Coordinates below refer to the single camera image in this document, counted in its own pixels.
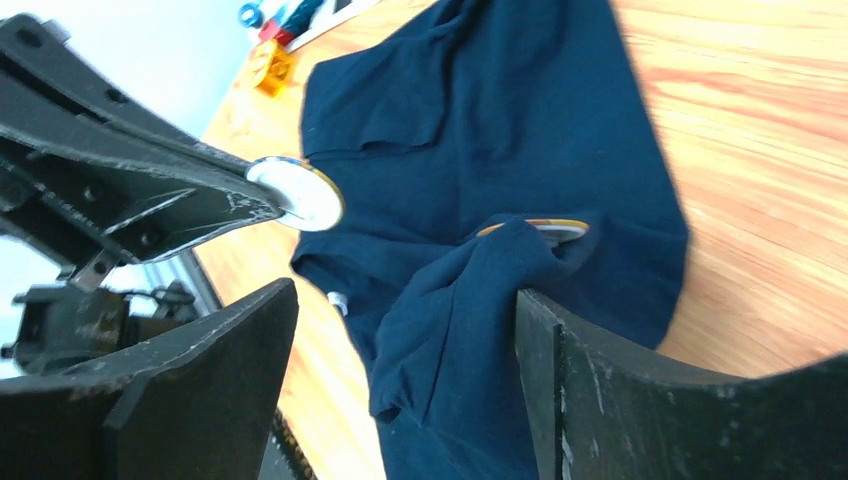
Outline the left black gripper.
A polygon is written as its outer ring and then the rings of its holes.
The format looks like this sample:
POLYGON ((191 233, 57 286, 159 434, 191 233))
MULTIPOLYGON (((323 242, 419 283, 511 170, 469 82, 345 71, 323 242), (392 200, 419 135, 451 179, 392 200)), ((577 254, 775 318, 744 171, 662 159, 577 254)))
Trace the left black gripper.
POLYGON ((83 291, 283 210, 248 163, 164 121, 31 13, 1 21, 1 227, 83 291), (198 183, 234 183, 212 188, 198 183))

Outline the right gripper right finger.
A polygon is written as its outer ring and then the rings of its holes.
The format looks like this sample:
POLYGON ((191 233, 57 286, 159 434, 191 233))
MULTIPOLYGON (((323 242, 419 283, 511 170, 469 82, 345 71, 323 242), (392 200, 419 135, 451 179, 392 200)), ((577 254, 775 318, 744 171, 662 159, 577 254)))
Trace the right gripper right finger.
POLYGON ((518 294, 543 479, 843 479, 847 357, 760 378, 699 368, 518 294))

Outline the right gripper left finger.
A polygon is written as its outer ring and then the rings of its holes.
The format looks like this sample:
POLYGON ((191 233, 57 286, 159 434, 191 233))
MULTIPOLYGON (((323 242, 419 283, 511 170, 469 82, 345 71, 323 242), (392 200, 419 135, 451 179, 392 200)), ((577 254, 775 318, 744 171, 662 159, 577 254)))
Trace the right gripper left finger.
POLYGON ((1 383, 5 479, 256 479, 298 317, 275 280, 204 318, 1 383))

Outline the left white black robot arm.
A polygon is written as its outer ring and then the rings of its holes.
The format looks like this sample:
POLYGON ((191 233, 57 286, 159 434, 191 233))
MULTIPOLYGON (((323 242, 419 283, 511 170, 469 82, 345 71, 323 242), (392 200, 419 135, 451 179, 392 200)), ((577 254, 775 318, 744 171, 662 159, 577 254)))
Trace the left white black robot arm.
POLYGON ((142 107, 46 22, 1 22, 1 231, 56 262, 57 281, 19 295, 3 354, 47 375, 194 318, 193 296, 157 287, 152 318, 104 287, 116 268, 157 262, 284 213, 249 163, 142 107))

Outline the navy blue garment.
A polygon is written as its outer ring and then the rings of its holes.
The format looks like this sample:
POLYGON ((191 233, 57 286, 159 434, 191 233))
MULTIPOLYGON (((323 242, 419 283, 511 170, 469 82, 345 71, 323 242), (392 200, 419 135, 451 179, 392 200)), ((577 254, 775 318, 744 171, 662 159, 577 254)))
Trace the navy blue garment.
POLYGON ((688 228, 605 1, 439 1, 318 63, 305 156, 346 202, 295 273, 347 300, 390 479, 534 479, 513 344, 533 288, 648 348, 683 284, 688 228), (523 218, 580 240, 487 245, 523 218))

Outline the round gold brooch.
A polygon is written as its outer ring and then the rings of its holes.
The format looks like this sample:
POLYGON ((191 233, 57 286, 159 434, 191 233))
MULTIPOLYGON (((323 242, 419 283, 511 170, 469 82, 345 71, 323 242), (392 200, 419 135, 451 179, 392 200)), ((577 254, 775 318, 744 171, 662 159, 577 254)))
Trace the round gold brooch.
POLYGON ((586 221, 567 218, 523 218, 491 223, 475 232, 474 240, 487 245, 544 244, 557 248, 585 237, 590 231, 586 221))

